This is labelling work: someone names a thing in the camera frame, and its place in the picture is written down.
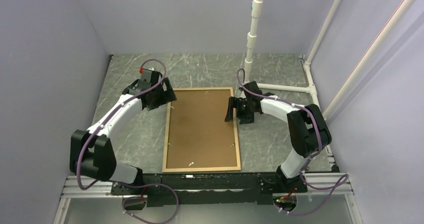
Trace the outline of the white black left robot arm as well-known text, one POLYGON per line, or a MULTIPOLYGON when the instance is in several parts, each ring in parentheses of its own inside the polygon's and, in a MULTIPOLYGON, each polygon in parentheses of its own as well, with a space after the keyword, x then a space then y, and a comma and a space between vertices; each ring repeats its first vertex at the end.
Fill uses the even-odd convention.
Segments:
POLYGON ((129 193, 139 193, 144 187, 143 171, 116 160, 113 139, 136 114, 176 99, 167 77, 142 69, 140 78, 122 91, 117 103, 99 121, 72 134, 70 171, 99 181, 121 182, 129 193))

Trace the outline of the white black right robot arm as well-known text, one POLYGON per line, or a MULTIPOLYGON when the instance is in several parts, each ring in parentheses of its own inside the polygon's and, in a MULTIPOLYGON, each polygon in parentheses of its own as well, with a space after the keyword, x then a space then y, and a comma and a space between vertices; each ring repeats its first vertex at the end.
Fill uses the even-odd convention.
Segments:
POLYGON ((274 116, 287 123, 291 151, 277 168, 276 187, 289 191, 295 180, 328 144, 332 142, 330 130, 315 104, 307 106, 283 100, 272 93, 263 93, 255 81, 240 87, 244 97, 229 97, 225 121, 239 119, 240 124, 254 122, 255 113, 274 116))

